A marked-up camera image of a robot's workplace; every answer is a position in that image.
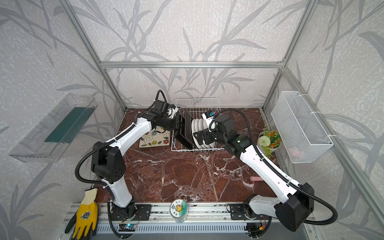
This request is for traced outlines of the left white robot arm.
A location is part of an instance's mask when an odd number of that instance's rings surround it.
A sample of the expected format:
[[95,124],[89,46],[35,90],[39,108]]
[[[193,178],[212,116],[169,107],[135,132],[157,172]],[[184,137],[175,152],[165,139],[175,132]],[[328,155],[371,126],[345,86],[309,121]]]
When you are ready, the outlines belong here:
[[156,100],[152,108],[137,114],[135,121],[107,143],[98,142],[94,145],[91,171],[95,173],[113,198],[113,204],[119,208],[130,207],[134,198],[129,192],[125,172],[124,155],[142,136],[156,127],[166,131],[181,126],[179,108],[173,104]]

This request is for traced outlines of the floral square plate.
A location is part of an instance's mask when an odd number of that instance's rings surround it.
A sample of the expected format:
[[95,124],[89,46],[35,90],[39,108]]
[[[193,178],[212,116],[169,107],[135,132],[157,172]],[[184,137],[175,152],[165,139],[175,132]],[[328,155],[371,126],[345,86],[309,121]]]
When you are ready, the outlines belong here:
[[156,127],[140,138],[139,148],[153,148],[170,145],[170,131],[163,127]]

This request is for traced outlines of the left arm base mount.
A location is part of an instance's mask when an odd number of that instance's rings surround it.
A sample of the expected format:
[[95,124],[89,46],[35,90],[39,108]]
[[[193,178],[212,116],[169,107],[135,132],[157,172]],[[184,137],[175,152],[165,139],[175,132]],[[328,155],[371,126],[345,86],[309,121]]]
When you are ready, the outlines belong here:
[[129,205],[126,208],[120,208],[112,204],[110,219],[112,221],[148,221],[151,208],[152,205],[150,204],[135,204],[135,206]]

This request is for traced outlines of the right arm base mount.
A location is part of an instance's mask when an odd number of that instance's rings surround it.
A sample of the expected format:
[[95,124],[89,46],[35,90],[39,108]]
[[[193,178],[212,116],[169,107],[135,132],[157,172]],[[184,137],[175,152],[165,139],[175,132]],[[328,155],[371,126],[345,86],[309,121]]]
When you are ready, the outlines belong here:
[[256,219],[256,215],[250,214],[245,208],[243,204],[227,204],[227,211],[231,215],[231,220],[233,221],[246,221],[246,220],[254,220]]

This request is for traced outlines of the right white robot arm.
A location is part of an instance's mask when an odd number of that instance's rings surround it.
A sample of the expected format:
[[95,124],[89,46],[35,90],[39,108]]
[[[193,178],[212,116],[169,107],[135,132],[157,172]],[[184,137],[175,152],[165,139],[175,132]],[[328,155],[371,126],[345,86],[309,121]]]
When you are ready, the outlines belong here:
[[311,185],[301,185],[286,175],[270,161],[250,137],[239,134],[228,115],[214,117],[212,111],[202,114],[204,130],[194,133],[199,144],[217,142],[229,153],[252,168],[275,193],[275,197],[252,195],[243,202],[245,215],[249,219],[257,215],[277,218],[283,226],[294,232],[314,210],[314,200],[307,194],[314,194]]

